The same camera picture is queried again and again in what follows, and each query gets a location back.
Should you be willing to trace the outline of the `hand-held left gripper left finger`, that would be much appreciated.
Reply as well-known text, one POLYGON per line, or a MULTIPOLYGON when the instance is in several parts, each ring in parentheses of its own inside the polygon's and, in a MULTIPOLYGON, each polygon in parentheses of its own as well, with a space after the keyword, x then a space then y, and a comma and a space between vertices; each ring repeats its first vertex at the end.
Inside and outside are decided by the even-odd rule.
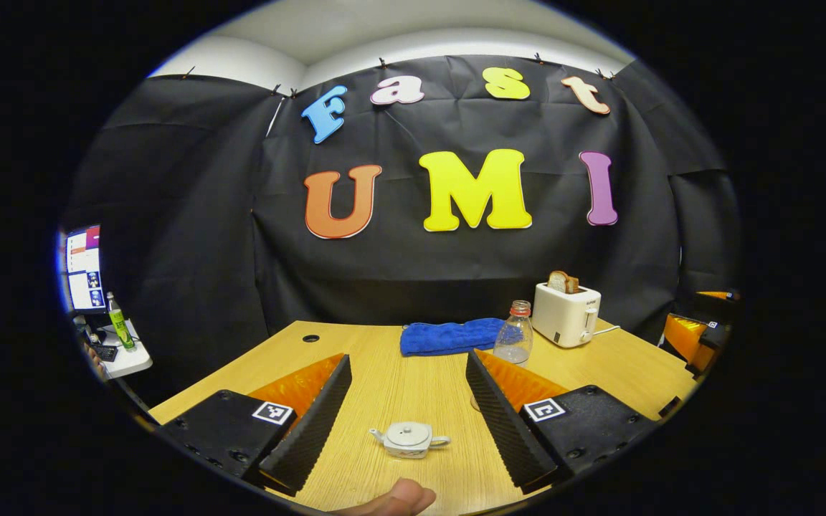
POLYGON ((304 487, 353 381, 338 353, 246 396, 222 389, 158 434, 230 476, 294 496, 304 487))

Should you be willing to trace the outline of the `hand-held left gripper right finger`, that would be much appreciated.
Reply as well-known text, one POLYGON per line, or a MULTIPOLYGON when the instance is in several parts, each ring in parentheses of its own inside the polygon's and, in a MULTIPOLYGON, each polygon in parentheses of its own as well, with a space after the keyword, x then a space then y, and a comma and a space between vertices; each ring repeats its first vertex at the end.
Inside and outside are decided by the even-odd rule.
POLYGON ((564 390, 484 350, 468 353, 466 378, 509 477, 524 494, 584 476, 658 426, 599 386, 564 390))

